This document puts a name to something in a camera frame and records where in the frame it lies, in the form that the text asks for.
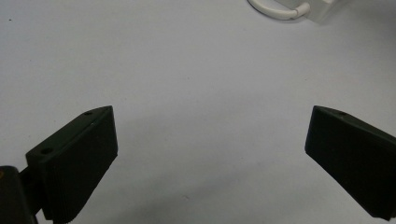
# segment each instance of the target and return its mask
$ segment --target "white adapter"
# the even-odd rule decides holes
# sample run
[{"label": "white adapter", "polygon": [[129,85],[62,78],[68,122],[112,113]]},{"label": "white adapter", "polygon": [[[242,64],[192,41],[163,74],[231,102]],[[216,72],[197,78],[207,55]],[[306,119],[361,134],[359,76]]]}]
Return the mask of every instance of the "white adapter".
[{"label": "white adapter", "polygon": [[290,9],[295,9],[302,3],[307,3],[310,10],[304,16],[314,22],[321,22],[332,9],[336,0],[276,0],[278,3]]}]

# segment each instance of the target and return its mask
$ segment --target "white cable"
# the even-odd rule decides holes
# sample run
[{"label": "white cable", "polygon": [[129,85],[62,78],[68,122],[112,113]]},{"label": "white cable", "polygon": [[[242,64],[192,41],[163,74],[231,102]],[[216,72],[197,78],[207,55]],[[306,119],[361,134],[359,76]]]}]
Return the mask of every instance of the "white cable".
[{"label": "white cable", "polygon": [[258,0],[248,0],[248,2],[256,8],[260,13],[278,20],[297,19],[309,12],[311,6],[308,3],[302,3],[294,10],[278,10],[264,6]]}]

